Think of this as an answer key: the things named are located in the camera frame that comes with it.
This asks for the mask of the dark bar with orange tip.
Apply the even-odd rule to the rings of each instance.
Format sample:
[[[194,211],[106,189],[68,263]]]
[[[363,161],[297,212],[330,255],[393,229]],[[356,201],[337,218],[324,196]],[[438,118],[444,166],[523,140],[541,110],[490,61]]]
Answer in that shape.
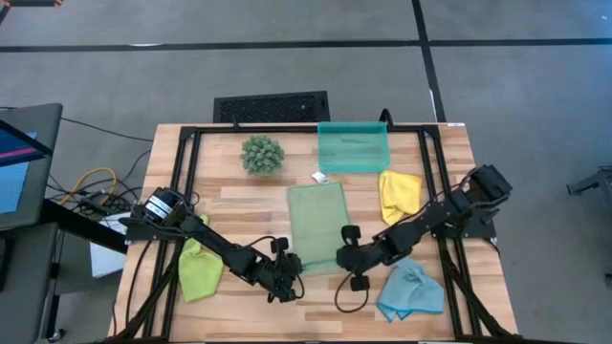
[[[0,7],[58,7],[64,0],[0,0]]]

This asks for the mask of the lime green microfiber towel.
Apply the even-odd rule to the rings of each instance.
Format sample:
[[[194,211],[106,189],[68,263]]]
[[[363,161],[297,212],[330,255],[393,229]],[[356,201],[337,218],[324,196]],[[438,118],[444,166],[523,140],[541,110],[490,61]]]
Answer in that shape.
[[[212,296],[224,270],[221,257],[194,238],[185,241],[179,257],[179,279],[187,303]]]

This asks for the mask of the grey monitor with blue screen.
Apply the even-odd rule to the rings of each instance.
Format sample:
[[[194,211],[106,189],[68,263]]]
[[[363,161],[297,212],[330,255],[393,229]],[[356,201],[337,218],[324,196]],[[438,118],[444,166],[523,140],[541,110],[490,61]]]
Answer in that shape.
[[[60,103],[48,103],[1,110],[0,119],[24,134],[35,132],[38,142],[54,149],[62,112],[63,106]],[[16,210],[0,213],[0,231],[31,226],[38,222],[52,160],[52,158],[45,158],[29,163]]]

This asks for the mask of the black desk beam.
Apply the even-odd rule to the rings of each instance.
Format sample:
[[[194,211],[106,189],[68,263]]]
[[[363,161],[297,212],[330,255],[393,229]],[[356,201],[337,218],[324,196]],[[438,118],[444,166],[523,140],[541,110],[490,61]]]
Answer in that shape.
[[[56,223],[63,231],[116,252],[125,254],[128,250],[124,234],[50,200],[43,201],[39,220],[43,224]]]

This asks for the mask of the light blue microfiber towel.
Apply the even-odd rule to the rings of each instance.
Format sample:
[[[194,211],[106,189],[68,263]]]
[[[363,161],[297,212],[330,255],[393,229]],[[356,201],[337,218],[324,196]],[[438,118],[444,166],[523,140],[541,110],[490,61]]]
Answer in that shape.
[[[414,312],[444,312],[445,294],[438,282],[429,277],[422,265],[406,257],[391,269],[376,306],[392,323]]]

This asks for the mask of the teal translucent plastic basket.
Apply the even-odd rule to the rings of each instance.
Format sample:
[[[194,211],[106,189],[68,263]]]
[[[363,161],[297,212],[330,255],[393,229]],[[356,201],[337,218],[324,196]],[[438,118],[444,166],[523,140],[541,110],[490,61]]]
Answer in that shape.
[[[318,167],[326,174],[376,174],[390,165],[387,126],[380,121],[320,122]]]

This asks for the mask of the yellow microfiber towel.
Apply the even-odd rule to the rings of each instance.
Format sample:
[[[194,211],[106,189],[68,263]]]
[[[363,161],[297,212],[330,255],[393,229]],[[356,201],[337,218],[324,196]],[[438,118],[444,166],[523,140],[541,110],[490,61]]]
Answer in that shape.
[[[383,221],[391,226],[405,215],[416,214],[421,208],[421,191],[421,178],[384,170],[379,176]]]

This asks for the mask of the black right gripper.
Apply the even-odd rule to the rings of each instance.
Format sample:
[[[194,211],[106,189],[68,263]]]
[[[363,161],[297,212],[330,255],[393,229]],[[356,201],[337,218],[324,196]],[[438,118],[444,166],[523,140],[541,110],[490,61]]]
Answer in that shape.
[[[355,276],[350,278],[351,291],[368,291],[370,282],[366,271],[383,262],[383,249],[379,242],[359,245],[361,229],[356,225],[347,225],[341,228],[341,237],[344,246],[337,250],[337,264]]]

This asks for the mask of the black metal table frame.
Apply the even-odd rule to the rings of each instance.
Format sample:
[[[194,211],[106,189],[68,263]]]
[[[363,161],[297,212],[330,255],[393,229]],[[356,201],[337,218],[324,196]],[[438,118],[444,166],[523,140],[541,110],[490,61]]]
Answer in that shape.
[[[265,235],[287,237],[292,250],[287,190],[316,184],[317,126],[162,124],[152,145],[141,204],[159,187],[174,188],[227,240],[239,245],[254,242],[272,256],[271,242],[256,240]],[[387,135],[388,169],[424,180],[423,206],[442,201],[476,168],[461,126],[399,123]],[[252,136],[268,136],[283,148],[285,159],[275,175],[252,176],[243,168],[242,144]],[[360,227],[361,245],[390,227],[382,218],[377,173],[332,174],[330,180],[342,185],[348,225]],[[351,291],[349,272],[343,268],[334,274],[303,273],[301,281],[294,282],[303,297],[286,303],[269,303],[266,290],[241,280],[224,265],[216,292],[187,303],[178,272],[187,239],[164,239],[146,228],[128,228],[142,230],[146,237],[128,247],[116,320],[108,336],[96,344],[521,344],[499,257],[473,233],[476,226],[492,220],[498,207],[478,211],[456,236],[429,232],[422,237],[404,258],[422,265],[443,288],[444,312],[414,312],[392,323],[376,302],[397,262],[368,270],[368,291]]]

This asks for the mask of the artificial green potted plant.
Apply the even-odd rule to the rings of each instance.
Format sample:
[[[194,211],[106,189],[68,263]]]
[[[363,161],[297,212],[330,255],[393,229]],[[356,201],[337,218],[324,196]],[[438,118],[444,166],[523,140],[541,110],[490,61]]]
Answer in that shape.
[[[281,169],[285,152],[277,140],[252,136],[243,142],[240,158],[249,175],[268,177]]]

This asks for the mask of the white paper sheet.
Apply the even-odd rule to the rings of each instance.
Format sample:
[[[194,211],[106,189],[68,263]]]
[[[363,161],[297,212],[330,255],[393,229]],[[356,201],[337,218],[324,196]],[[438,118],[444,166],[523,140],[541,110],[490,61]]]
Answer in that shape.
[[[126,233],[126,226],[120,219],[130,216],[129,212],[109,215],[102,218],[99,223],[120,234]],[[100,245],[90,244],[91,272],[94,278],[101,278],[123,269],[125,254]]]

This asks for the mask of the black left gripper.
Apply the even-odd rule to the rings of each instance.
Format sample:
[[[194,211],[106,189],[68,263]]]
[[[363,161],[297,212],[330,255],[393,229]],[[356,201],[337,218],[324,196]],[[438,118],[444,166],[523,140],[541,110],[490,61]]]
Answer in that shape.
[[[295,290],[291,287],[298,275],[302,272],[301,261],[296,254],[285,253],[289,248],[287,237],[273,238],[271,241],[271,251],[276,255],[273,263],[273,280],[276,287],[268,292],[268,302],[272,303],[277,299],[280,303],[292,302],[296,300]]]

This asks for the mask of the sage green microfiber towel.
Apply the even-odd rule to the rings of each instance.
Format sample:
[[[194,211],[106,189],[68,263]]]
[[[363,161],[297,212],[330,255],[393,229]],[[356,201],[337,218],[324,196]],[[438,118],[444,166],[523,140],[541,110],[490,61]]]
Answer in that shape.
[[[340,230],[350,223],[340,183],[292,186],[287,190],[292,250],[305,275],[339,273]]]

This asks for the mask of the grey side desk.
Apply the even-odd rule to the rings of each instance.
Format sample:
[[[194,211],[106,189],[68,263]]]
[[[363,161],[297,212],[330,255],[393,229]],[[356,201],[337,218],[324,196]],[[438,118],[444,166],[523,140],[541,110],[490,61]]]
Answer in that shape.
[[[0,344],[33,344],[55,253],[56,224],[20,227],[8,236],[10,259],[0,290]]]

